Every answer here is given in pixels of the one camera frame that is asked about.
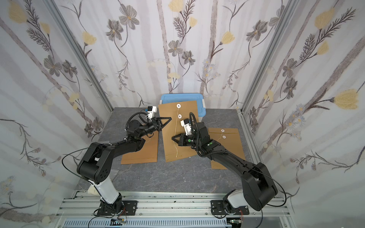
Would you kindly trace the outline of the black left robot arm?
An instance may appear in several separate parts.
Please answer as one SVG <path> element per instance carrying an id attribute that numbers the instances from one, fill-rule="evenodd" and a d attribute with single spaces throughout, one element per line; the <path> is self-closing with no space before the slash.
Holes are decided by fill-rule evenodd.
<path id="1" fill-rule="evenodd" d="M 125 139 L 114 143 L 92 143 L 78 164 L 77 173 L 90 182 L 100 195 L 103 210 L 101 214 L 117 215 L 125 208 L 122 195 L 110 179 L 113 160 L 119 156 L 140 151 L 145 144 L 143 136 L 160 132 L 172 120 L 171 117 L 153 117 L 141 123 L 134 119 L 138 114 L 141 112 L 135 113 L 127 121 Z"/>

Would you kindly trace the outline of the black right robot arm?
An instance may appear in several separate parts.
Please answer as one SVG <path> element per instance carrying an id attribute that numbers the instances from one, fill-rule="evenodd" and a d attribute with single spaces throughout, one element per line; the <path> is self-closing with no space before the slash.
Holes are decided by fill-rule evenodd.
<path id="1" fill-rule="evenodd" d="M 200 157 L 206 157 L 235 173 L 242 183 L 240 190 L 233 190 L 223 197 L 223 208 L 233 214 L 238 208 L 250 206 L 260 211 L 278 194 L 278 189 L 267 167 L 254 164 L 229 152 L 220 142 L 209 136 L 204 123 L 191 124 L 191 134 L 175 135 L 172 140 L 178 146 L 196 150 Z"/>

